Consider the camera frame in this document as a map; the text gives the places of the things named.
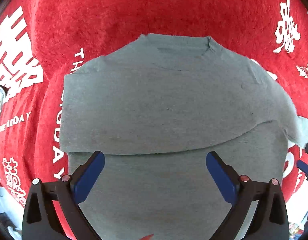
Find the metal screw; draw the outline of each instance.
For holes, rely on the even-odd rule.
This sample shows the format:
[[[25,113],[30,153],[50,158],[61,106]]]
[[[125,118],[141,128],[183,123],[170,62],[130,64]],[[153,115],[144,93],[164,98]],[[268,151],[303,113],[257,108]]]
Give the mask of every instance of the metal screw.
[[[277,179],[272,179],[271,182],[272,182],[273,185],[278,185],[279,184]]]
[[[34,185],[37,185],[37,184],[39,183],[39,179],[33,179],[32,183],[33,183]]]
[[[69,181],[70,178],[71,178],[71,176],[69,176],[69,175],[64,175],[64,176],[62,177],[62,181],[63,181],[63,182],[67,182],[67,181]]]
[[[250,180],[250,178],[249,178],[248,176],[246,176],[246,175],[241,175],[241,176],[240,176],[240,179],[241,179],[241,181],[243,181],[243,182],[248,182],[248,181]]]

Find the red blanket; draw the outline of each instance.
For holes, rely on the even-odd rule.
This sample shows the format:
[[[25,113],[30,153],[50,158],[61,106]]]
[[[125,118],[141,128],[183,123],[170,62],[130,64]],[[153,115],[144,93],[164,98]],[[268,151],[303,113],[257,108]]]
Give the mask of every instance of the red blanket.
[[[212,36],[274,73],[308,118],[308,13],[300,0],[12,0],[0,18],[0,84],[10,88],[0,178],[22,205],[34,178],[68,172],[58,143],[64,75],[141,33]],[[304,180],[294,162],[308,163],[297,146],[290,152],[286,200]]]

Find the red cloth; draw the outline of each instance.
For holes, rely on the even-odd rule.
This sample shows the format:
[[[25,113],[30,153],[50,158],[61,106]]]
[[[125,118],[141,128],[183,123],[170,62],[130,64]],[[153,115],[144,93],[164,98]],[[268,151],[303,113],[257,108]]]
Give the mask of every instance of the red cloth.
[[[293,40],[293,52],[283,48],[275,54],[273,50],[281,45],[275,36],[278,21],[282,20],[280,3],[287,0],[12,0],[0,25],[6,16],[22,8],[20,19],[24,18],[27,26],[16,40],[28,34],[32,55],[43,73],[31,76],[36,81],[41,77],[42,82],[22,88],[3,107],[2,184],[25,204],[32,179],[39,177],[46,182],[68,172],[67,155],[59,150],[58,143],[64,75],[75,67],[73,63],[80,62],[79,67],[107,55],[136,40],[141,33],[212,36],[222,46],[256,60],[276,74],[298,115],[308,118],[308,78],[299,76],[296,68],[308,63],[308,14],[299,0],[290,0],[289,13],[301,38]],[[84,58],[75,57],[81,48]],[[11,119],[12,126],[7,124]],[[286,200],[294,191],[297,173],[293,171],[283,180]],[[8,182],[6,178],[11,176],[17,183]]]

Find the clothing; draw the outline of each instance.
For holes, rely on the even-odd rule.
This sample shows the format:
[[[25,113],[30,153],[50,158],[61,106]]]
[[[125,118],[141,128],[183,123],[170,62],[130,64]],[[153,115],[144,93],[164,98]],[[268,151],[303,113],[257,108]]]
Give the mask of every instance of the clothing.
[[[201,240],[230,209],[206,154],[253,180],[281,180],[297,118],[282,87],[248,58],[210,37],[150,34],[65,76],[59,138],[75,152],[70,173],[86,152],[105,153],[80,204],[104,240]]]

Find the blue gripper pad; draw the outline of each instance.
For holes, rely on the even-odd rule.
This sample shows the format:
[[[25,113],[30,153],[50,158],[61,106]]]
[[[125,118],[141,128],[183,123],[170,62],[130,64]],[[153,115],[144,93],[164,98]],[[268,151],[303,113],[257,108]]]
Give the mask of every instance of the blue gripper pad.
[[[73,173],[71,190],[76,204],[86,200],[104,166],[104,154],[96,151],[85,164],[80,165]]]
[[[303,162],[303,161],[301,161],[301,160],[298,160],[298,161],[296,162],[296,166],[297,166],[301,171],[303,171],[306,175],[308,175],[308,165],[307,165],[305,162]]]
[[[227,165],[216,152],[210,152],[206,156],[206,167],[224,200],[234,206],[237,201],[238,187],[236,187],[235,183],[230,178],[230,175],[227,174]]]

